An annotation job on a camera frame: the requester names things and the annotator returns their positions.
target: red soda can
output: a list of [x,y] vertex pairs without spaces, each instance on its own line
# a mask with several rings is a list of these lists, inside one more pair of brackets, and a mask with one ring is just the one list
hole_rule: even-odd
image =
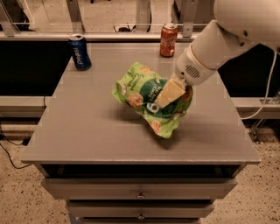
[[175,43],[178,35],[178,27],[175,24],[165,24],[161,30],[160,55],[172,57],[175,53]]

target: black cable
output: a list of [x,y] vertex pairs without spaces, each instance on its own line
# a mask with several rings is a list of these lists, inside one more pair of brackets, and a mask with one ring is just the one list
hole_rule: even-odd
[[20,167],[15,166],[14,163],[12,162],[12,160],[11,160],[11,155],[10,155],[10,153],[2,146],[1,143],[0,143],[0,146],[1,146],[2,149],[7,153],[8,157],[9,157],[9,160],[10,160],[10,163],[12,164],[12,166],[13,166],[15,169],[21,170],[21,169],[24,169],[25,167],[31,165],[31,164],[27,164],[27,165],[20,166]]

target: white cable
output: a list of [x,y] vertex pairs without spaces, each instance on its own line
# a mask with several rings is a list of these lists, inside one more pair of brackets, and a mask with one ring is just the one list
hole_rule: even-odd
[[273,59],[273,63],[272,63],[271,69],[270,69],[268,85],[267,85],[267,87],[266,87],[266,93],[265,93],[265,97],[264,97],[262,106],[261,106],[261,107],[258,109],[258,111],[256,111],[253,115],[248,116],[248,117],[243,117],[242,120],[247,120],[247,119],[250,119],[250,118],[252,118],[252,117],[258,115],[258,114],[261,112],[261,110],[263,109],[263,106],[264,106],[264,104],[266,103],[266,100],[267,100],[268,95],[269,95],[269,91],[270,91],[270,80],[271,80],[271,77],[272,77],[272,74],[273,74],[273,70],[274,70],[274,66],[275,66],[275,64],[276,64],[276,61],[277,61],[277,52],[274,52],[274,59]]

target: blue soda can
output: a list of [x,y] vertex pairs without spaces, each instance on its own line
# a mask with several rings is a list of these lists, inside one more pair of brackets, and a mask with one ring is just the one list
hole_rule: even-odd
[[73,34],[69,37],[68,44],[71,47],[73,61],[77,70],[87,70],[91,67],[88,57],[87,41],[81,34]]

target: green chip bag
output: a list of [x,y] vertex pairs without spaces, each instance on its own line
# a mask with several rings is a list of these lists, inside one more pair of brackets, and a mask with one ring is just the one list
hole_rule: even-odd
[[129,71],[116,82],[113,96],[122,103],[127,103],[135,112],[143,117],[154,132],[169,138],[179,126],[180,119],[190,107],[193,88],[187,87],[185,94],[165,108],[158,107],[154,101],[167,80],[147,66],[136,62]]

